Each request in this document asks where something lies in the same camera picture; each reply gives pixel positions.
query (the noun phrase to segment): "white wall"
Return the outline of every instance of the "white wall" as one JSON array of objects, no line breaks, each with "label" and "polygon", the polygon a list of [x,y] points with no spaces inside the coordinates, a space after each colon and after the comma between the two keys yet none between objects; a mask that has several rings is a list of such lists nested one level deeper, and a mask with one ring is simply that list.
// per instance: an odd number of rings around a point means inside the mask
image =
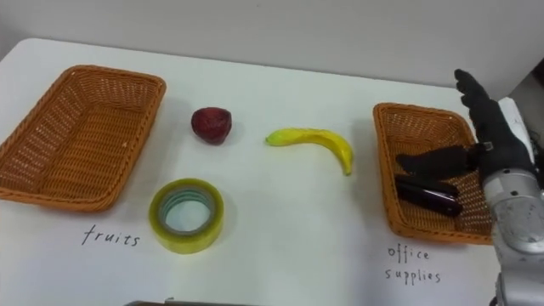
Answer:
[{"label": "white wall", "polygon": [[543,15],[542,0],[0,0],[0,47],[50,37],[448,86],[461,67],[500,97],[544,58]]}]

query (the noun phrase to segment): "white table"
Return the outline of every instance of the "white table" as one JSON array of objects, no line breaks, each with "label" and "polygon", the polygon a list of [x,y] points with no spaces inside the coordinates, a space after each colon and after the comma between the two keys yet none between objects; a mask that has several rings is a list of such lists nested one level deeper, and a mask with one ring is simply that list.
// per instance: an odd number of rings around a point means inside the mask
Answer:
[{"label": "white table", "polygon": [[[277,306],[458,306],[486,305],[494,295],[492,247],[403,239],[384,217],[372,107],[394,101],[467,117],[454,89],[30,39],[0,62],[0,139],[77,64],[158,75],[167,92],[109,212],[0,201],[0,305],[120,306],[175,297]],[[192,112],[210,105],[234,117],[219,147],[203,144],[190,129]],[[264,145],[268,133],[283,127],[340,133],[354,148],[354,174],[344,177],[334,155],[313,144]],[[222,193],[224,230],[207,250],[178,255],[155,240],[147,209],[160,187],[187,177]],[[98,232],[138,236],[139,244],[82,246],[94,224]],[[408,263],[388,255],[398,244],[413,251]],[[429,259],[417,258],[420,251]],[[407,285],[395,271],[410,275]],[[419,280],[423,271],[433,279]],[[411,273],[418,274],[413,285]]]}]

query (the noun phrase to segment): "robotic arm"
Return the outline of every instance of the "robotic arm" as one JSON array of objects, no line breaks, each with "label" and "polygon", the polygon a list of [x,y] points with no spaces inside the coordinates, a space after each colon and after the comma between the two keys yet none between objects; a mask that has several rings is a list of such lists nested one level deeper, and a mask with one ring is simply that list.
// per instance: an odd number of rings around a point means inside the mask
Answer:
[{"label": "robotic arm", "polygon": [[456,70],[455,77],[484,148],[479,179],[495,221],[493,243],[501,265],[491,305],[544,305],[544,201],[535,167],[484,88],[468,72]]}]

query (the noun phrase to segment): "tape roll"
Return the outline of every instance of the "tape roll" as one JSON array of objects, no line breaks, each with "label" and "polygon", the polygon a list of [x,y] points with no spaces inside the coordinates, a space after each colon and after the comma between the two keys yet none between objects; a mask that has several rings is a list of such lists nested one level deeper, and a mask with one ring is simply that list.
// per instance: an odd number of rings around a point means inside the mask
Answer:
[{"label": "tape roll", "polygon": [[[172,208],[186,201],[198,201],[210,211],[203,225],[194,230],[177,230],[166,222]],[[209,247],[223,227],[224,204],[219,191],[198,178],[183,178],[162,187],[150,205],[149,219],[157,240],[168,250],[180,254]]]}]

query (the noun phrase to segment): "basket rim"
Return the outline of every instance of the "basket rim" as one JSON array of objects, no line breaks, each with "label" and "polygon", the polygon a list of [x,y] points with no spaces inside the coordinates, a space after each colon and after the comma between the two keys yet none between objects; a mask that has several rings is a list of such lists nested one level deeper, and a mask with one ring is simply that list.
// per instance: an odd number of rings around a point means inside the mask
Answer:
[{"label": "basket rim", "polygon": [[[0,187],[0,193],[25,197],[26,199],[17,200],[17,201],[31,202],[33,204],[38,204],[38,205],[47,206],[47,207],[57,207],[57,206],[61,206],[63,204],[68,204],[68,203],[74,204],[74,205],[82,205],[82,207],[77,208],[77,210],[81,210],[81,211],[85,211],[86,208],[88,210],[95,211],[92,207],[88,207],[88,205],[99,204],[105,201],[106,199],[111,198],[112,196],[117,197],[118,194],[121,193],[122,189],[117,190],[119,187],[119,184],[123,184],[123,182],[126,183],[128,179],[128,175],[131,173],[132,167],[134,163],[136,162],[136,160],[138,159],[139,153],[143,149],[145,141],[147,140],[147,137],[143,137],[144,133],[148,133],[151,130],[152,122],[155,120],[156,112],[167,90],[166,82],[158,76],[153,76],[153,75],[142,73],[142,72],[126,71],[123,69],[104,67],[99,65],[74,65],[72,67],[69,67],[68,69],[64,70],[60,74],[60,76],[54,81],[54,83],[49,87],[49,89],[45,92],[45,94],[37,101],[36,105],[19,123],[19,125],[15,128],[15,130],[2,142],[2,144],[0,144],[0,153],[2,151],[7,151],[10,148],[13,148],[17,145],[16,140],[18,138],[22,138],[22,135],[20,135],[19,133],[24,132],[27,129],[25,123],[32,122],[35,119],[35,117],[38,114],[40,114],[40,110],[49,102],[49,98],[51,96],[56,95],[60,91],[62,91],[65,87],[66,82],[68,82],[69,76],[76,71],[96,71],[96,72],[112,73],[118,76],[131,76],[131,77],[140,78],[142,80],[152,81],[156,84],[156,98],[153,99],[152,103],[150,103],[150,105],[156,105],[156,106],[147,107],[147,109],[144,111],[146,116],[140,121],[139,125],[136,127],[137,133],[131,139],[130,149],[127,151],[127,153],[123,157],[123,160],[119,163],[121,166],[119,167],[117,173],[115,174],[115,178],[113,179],[113,182],[110,184],[107,191],[105,191],[102,195],[95,196],[92,198],[90,197],[65,198],[65,197],[59,197],[59,196],[49,196],[49,195],[43,195],[39,193],[14,190],[7,187]],[[12,143],[11,145],[7,145],[7,143],[10,140],[15,142]],[[3,199],[10,200],[8,196],[5,196],[5,197],[3,196]],[[113,201],[112,203],[104,203],[104,204],[105,204],[105,207],[101,207],[100,211],[111,207],[113,204]]]},{"label": "basket rim", "polygon": [[463,237],[467,237],[467,238],[470,238],[470,239],[473,239],[473,240],[489,241],[490,237],[488,235],[465,233],[465,232],[454,231],[454,230],[446,230],[446,229],[430,230],[430,229],[425,229],[425,228],[422,228],[420,226],[417,226],[417,225],[415,225],[415,224],[408,221],[408,219],[406,218],[404,212],[402,211],[402,209],[400,209],[400,201],[399,201],[399,197],[397,196],[396,186],[394,184],[391,184],[391,182],[394,182],[394,171],[393,171],[393,169],[391,167],[391,163],[390,163],[390,161],[392,161],[391,155],[390,155],[389,149],[388,149],[388,147],[386,145],[386,142],[384,140],[386,135],[384,134],[382,111],[387,110],[387,109],[396,109],[396,108],[401,108],[401,109],[404,109],[404,110],[409,109],[409,110],[419,111],[419,112],[422,112],[422,113],[433,113],[434,115],[440,114],[442,116],[451,116],[451,117],[455,118],[456,120],[458,120],[461,123],[463,132],[465,132],[465,134],[469,137],[469,140],[471,142],[474,142],[473,133],[472,133],[470,127],[468,126],[467,122],[464,120],[464,118],[462,116],[460,116],[459,114],[456,114],[453,111],[435,109],[435,108],[432,108],[432,107],[425,107],[425,106],[419,106],[419,105],[405,105],[405,104],[399,104],[399,103],[394,103],[394,102],[382,102],[382,103],[378,103],[377,105],[375,105],[372,113],[373,113],[373,116],[374,116],[374,123],[376,125],[376,130],[377,130],[377,136],[378,136],[378,142],[379,142],[378,149],[384,153],[384,155],[385,155],[385,157],[386,157],[386,159],[388,161],[388,162],[384,162],[382,165],[380,165],[381,167],[386,168],[385,172],[382,171],[382,176],[387,175],[387,179],[388,179],[388,182],[389,182],[389,187],[393,187],[393,191],[394,191],[394,193],[392,194],[392,196],[394,198],[394,203],[393,203],[393,205],[387,205],[387,207],[389,208],[387,210],[387,214],[393,214],[397,218],[390,218],[389,222],[393,223],[393,224],[397,224],[398,226],[401,226],[401,227],[403,227],[405,229],[409,229],[409,230],[416,231],[416,232],[419,232],[419,233],[424,233],[424,234],[433,233],[433,235],[462,235]]}]

